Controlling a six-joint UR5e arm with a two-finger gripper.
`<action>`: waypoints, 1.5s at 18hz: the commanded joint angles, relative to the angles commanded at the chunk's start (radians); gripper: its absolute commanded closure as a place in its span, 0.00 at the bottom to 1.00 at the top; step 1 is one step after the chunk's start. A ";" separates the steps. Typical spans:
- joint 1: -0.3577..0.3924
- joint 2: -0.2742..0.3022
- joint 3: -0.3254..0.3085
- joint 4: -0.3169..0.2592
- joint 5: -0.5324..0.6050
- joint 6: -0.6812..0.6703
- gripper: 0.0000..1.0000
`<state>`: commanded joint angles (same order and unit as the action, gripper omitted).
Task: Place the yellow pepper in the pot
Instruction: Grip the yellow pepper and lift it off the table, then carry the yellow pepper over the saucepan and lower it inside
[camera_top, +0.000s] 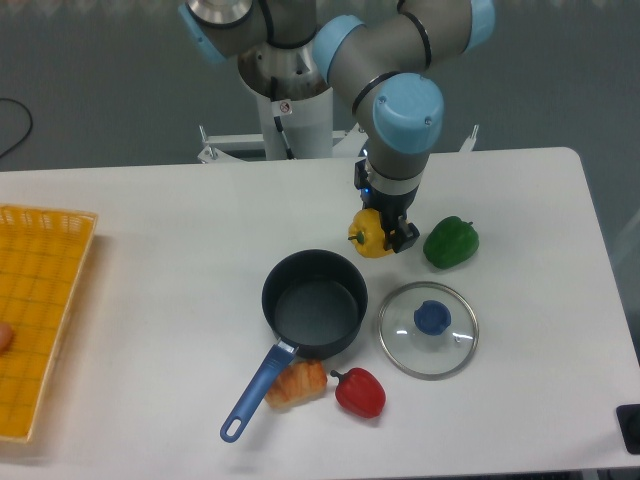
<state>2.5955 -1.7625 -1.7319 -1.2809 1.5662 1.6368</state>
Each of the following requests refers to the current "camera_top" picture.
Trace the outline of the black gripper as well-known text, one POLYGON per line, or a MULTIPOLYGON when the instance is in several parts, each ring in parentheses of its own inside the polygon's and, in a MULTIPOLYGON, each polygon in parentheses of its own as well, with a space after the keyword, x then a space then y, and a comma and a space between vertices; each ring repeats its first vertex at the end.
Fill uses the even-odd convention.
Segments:
POLYGON ((418 186, 411 181, 395 181, 381 176, 367 159, 355 164, 354 186, 360 192, 365 209, 381 216, 385 248, 400 253, 412 247, 420 236, 418 228, 406 219, 418 186))

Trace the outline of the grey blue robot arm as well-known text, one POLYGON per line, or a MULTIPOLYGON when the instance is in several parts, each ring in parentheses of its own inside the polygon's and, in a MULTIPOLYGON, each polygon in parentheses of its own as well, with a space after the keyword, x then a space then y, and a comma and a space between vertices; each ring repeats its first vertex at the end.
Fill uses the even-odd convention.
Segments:
POLYGON ((384 248, 415 243, 407 212, 444 117, 426 72, 489 39, 492 2, 401 1, 374 27, 354 15, 320 24, 312 1, 184 1, 178 12, 207 60, 236 60, 268 159, 329 155, 331 102, 341 99, 368 138, 354 184, 378 214, 384 248))

